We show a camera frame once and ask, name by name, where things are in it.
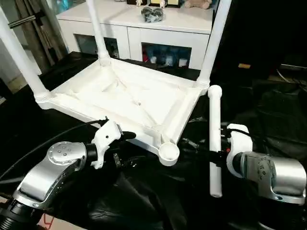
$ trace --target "shelf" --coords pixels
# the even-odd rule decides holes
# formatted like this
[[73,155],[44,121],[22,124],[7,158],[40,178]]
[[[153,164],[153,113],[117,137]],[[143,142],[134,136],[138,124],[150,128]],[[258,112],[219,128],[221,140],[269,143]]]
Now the shelf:
[[[128,5],[114,0],[95,1],[100,23],[122,25],[147,29],[179,31],[198,34],[210,34],[212,29],[213,10],[201,8],[163,9],[165,18],[157,23],[145,23],[141,15],[143,6]],[[59,20],[91,22],[86,3],[73,7],[57,15]]]

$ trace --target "cabinet door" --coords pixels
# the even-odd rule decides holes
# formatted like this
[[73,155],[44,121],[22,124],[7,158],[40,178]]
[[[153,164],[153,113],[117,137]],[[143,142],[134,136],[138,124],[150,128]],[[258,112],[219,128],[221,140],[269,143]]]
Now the cabinet door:
[[201,69],[209,40],[208,34],[134,27],[128,27],[128,37],[131,59],[174,67],[182,67],[186,59],[190,69]]
[[[66,47],[70,52],[94,54],[97,45],[91,23],[59,20]],[[125,26],[101,24],[107,50],[111,57],[130,59],[129,41]]]

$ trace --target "black tarp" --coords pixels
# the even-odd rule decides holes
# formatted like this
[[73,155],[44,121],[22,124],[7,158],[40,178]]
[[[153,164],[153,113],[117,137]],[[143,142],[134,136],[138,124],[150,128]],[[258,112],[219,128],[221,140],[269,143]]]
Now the black tarp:
[[[53,89],[94,60],[91,56],[70,54],[57,68],[42,76],[42,80]],[[159,70],[189,79],[195,79],[199,73],[187,69]],[[304,90],[296,84],[267,80],[240,84],[213,78],[213,82],[223,89],[224,123],[246,125],[250,133],[265,137],[289,157],[300,160],[306,169],[307,93]],[[42,141],[80,123],[55,110],[41,110],[31,97],[30,90],[24,88],[0,106],[4,156],[1,171]],[[224,167],[223,197],[209,195],[208,119],[209,100],[203,96],[178,143],[180,157],[176,165],[165,167],[155,155],[125,142],[120,149],[106,153],[102,169],[89,168],[75,174],[74,182],[67,183],[67,189],[48,213],[86,229],[256,229],[259,200],[250,183],[233,177]],[[94,127],[87,127],[61,140],[88,142],[94,132]],[[279,155],[258,141],[253,149]],[[121,159],[121,168],[114,163],[115,152]],[[12,175],[26,173],[45,154],[46,149],[34,154]],[[0,192],[12,190],[13,187],[0,186]]]

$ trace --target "floor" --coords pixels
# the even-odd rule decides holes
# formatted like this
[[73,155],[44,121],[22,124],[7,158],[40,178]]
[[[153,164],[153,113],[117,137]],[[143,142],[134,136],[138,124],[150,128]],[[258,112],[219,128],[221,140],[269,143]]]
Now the floor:
[[[8,87],[12,93],[18,92],[20,89],[22,89],[26,85],[27,85],[27,82],[25,81],[22,75],[19,75],[17,78],[15,78],[10,83],[8,83]],[[0,96],[0,105],[3,102],[5,102],[5,98]]]
[[[0,196],[0,203],[5,203],[6,199]],[[77,227],[73,224],[70,224],[66,221],[63,221],[61,219],[53,218],[49,215],[43,215],[41,220],[38,223],[40,226],[42,226],[45,229],[49,230],[85,230],[80,227]]]

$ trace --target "white cabinet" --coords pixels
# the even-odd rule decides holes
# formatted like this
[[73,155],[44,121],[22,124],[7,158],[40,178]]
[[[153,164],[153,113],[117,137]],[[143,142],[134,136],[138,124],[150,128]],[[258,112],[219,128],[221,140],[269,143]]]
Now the white cabinet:
[[[148,47],[160,47],[168,50],[168,55],[181,53],[189,68],[201,69],[211,33],[211,9],[165,8],[164,19],[157,23],[145,23],[141,10],[142,7],[125,2],[97,2],[97,13],[103,35],[108,38],[105,41],[109,53],[114,52],[117,55],[113,56],[122,59],[145,61],[148,60],[148,54],[145,54]],[[70,52],[94,52],[94,37],[90,37],[94,36],[94,31],[85,3],[58,14],[57,19]]]

